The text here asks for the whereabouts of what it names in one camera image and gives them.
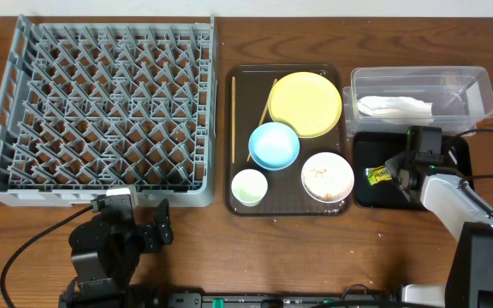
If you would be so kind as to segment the green orange snack wrapper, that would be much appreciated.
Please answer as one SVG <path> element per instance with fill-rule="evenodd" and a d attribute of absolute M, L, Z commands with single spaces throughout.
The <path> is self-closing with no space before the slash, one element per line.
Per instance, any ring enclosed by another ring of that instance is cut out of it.
<path fill-rule="evenodd" d="M 368 168 L 365 170 L 365 175 L 371 186 L 374 186 L 380 182 L 392 180 L 391 173 L 385 165 L 375 168 Z"/>

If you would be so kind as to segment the white napkin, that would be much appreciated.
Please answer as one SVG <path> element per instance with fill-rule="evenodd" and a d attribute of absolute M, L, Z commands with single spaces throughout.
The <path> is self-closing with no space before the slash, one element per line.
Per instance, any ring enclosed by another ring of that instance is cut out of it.
<path fill-rule="evenodd" d="M 432 103 L 411 97 L 365 96 L 356 103 L 363 116 L 401 125 L 428 125 L 433 122 Z"/>

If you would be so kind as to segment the white bowl with food residue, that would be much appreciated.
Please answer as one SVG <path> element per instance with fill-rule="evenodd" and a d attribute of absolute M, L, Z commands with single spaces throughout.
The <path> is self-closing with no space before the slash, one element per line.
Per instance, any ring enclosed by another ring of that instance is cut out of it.
<path fill-rule="evenodd" d="M 354 186 L 352 166 L 344 157 L 332 152 L 309 157 L 302 166 L 300 178 L 307 194 L 326 204 L 341 202 Z"/>

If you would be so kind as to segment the small white cup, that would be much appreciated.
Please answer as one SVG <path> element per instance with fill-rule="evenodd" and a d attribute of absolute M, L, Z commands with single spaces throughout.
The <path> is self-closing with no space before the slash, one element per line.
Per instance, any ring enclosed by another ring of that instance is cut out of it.
<path fill-rule="evenodd" d="M 268 191 L 268 181 L 256 169 L 244 169 L 231 181 L 231 192 L 235 199 L 247 207 L 258 205 Z"/>

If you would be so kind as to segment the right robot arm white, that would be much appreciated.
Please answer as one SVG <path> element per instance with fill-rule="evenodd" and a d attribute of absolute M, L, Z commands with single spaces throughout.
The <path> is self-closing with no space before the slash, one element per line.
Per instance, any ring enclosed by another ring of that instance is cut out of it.
<path fill-rule="evenodd" d="M 402 152 L 385 162 L 405 197 L 432 212 L 457 241 L 446 307 L 493 307 L 493 208 L 441 157 Z"/>

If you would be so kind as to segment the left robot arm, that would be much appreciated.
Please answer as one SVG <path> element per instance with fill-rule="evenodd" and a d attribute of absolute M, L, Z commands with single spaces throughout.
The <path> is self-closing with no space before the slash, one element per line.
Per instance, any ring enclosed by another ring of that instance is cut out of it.
<path fill-rule="evenodd" d="M 92 201 L 98 213 L 69 236 L 76 277 L 59 297 L 58 305 L 79 307 L 158 307 L 154 287 L 130 283 L 140 256 L 158 253 L 173 242 L 169 201 L 153 212 L 153 222 L 134 220 L 134 202 L 128 195 L 98 196 Z"/>

